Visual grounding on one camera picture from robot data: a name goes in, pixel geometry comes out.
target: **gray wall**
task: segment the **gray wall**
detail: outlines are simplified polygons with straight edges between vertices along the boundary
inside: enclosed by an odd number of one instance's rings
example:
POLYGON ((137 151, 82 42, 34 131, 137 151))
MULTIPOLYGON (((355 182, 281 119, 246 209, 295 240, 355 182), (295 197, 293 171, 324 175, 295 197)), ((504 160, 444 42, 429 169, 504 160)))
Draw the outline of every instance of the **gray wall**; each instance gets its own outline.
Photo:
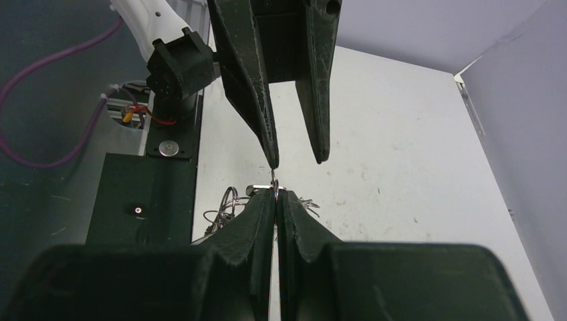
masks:
POLYGON ((567 1, 548 0, 463 79, 512 219, 557 320, 567 320, 567 1))
MULTIPOLYGON (((108 4, 2 1, 0 84, 35 60, 109 29, 118 15, 108 4)), ((108 84, 145 79, 147 73, 132 34, 123 26, 96 47, 24 79, 0 114, 2 135, 31 161, 59 159, 78 143, 108 84)), ((136 153, 140 136, 103 112, 87 149, 59 168, 35 171, 0 152, 0 313, 42 250, 84 242, 105 153, 136 153)))
POLYGON ((545 0, 344 0, 338 45, 456 74, 545 0))

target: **scuff mark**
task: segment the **scuff mark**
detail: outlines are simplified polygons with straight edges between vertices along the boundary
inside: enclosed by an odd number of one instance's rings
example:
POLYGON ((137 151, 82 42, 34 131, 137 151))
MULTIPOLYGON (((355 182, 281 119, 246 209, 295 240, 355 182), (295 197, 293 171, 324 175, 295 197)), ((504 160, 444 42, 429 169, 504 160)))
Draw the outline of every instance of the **scuff mark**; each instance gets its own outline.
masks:
POLYGON ((388 228, 384 231, 384 233, 383 233, 382 235, 388 234, 388 233, 389 233, 390 231, 392 231, 394 228, 395 228, 395 226, 390 226, 390 227, 388 227, 388 228))
POLYGON ((499 45, 501 45, 501 44, 503 44, 503 43, 511 43, 511 42, 516 41, 516 40, 518 40, 519 38, 525 36, 525 35, 526 35, 528 32, 530 32, 530 31, 531 31, 531 30, 524 31, 524 32, 522 32, 522 33, 519 34, 519 35, 508 35, 508 36, 505 36, 505 37, 501 38, 500 40, 498 40, 497 43, 498 43, 499 45))
POLYGON ((68 197, 62 197, 62 196, 57 196, 57 195, 51 195, 51 197, 53 197, 54 199, 62 199, 64 201, 70 202, 71 199, 68 197))
POLYGON ((46 293, 49 293, 52 296, 59 297, 59 298, 69 298, 73 296, 73 290, 65 290, 65 289, 58 289, 51 285, 44 286, 43 289, 46 293))
POLYGON ((463 271, 451 271, 451 270, 441 270, 439 274, 444 274, 446 276, 462 276, 465 274, 463 271))
POLYGON ((59 233, 61 233, 62 231, 65 231, 67 229, 67 227, 65 226, 64 228, 60 229, 59 231, 56 231, 55 233, 52 233, 51 236, 55 236, 59 233))
POLYGON ((394 321, 394 318, 392 318, 392 316, 388 312, 388 309, 386 309, 386 300, 384 300, 382 291, 380 291, 380 288, 377 285, 373 285, 372 288, 374 290, 374 297, 376 298, 376 302, 378 302, 378 305, 380 306, 380 311, 382 312, 386 320, 394 321))
POLYGON ((515 218, 516 214, 514 213, 513 209, 508 209, 508 215, 510 215, 510 218, 515 223, 516 222, 516 218, 515 218))

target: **white table surface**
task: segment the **white table surface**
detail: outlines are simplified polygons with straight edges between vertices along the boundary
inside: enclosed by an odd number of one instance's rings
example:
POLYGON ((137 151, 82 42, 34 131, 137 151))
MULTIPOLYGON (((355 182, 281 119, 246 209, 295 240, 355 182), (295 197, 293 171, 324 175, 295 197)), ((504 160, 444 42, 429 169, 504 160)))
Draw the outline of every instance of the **white table surface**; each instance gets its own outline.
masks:
MULTIPOLYGON (((321 206, 318 220, 332 233, 344 241, 485 246, 502 260, 531 319, 552 320, 452 75, 337 47, 332 146, 322 165, 312 154, 295 85, 270 90, 276 176, 321 206)), ((269 179, 258 140, 215 81, 205 90, 194 239, 208 226, 201 213, 217 209, 228 186, 244 194, 269 179)), ((274 276, 272 286, 277 307, 274 276)))

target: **white wall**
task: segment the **white wall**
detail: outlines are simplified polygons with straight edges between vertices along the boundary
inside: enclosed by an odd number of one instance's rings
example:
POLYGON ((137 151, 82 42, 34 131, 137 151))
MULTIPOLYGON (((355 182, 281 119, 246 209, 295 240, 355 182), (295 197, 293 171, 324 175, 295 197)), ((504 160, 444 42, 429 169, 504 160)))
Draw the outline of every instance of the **white wall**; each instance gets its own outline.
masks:
POLYGON ((338 45, 456 74, 545 0, 343 0, 338 45))
POLYGON ((567 1, 547 0, 463 79, 555 319, 567 320, 567 1))

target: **red wire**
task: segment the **red wire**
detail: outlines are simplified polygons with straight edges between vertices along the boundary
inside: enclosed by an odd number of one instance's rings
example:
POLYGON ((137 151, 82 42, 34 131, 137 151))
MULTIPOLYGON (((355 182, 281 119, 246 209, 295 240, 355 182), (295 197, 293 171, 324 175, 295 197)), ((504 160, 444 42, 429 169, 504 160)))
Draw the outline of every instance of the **red wire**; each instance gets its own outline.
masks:
POLYGON ((152 112, 146 106, 137 106, 137 107, 135 107, 134 109, 132 109, 128 112, 135 113, 135 112, 139 112, 139 111, 146 112, 146 114, 150 115, 151 118, 153 118, 156 122, 158 122, 159 124, 162 124, 162 125, 174 125, 177 122, 175 120, 166 121, 166 120, 161 120, 161 119, 157 118, 156 116, 154 116, 152 114, 152 112))

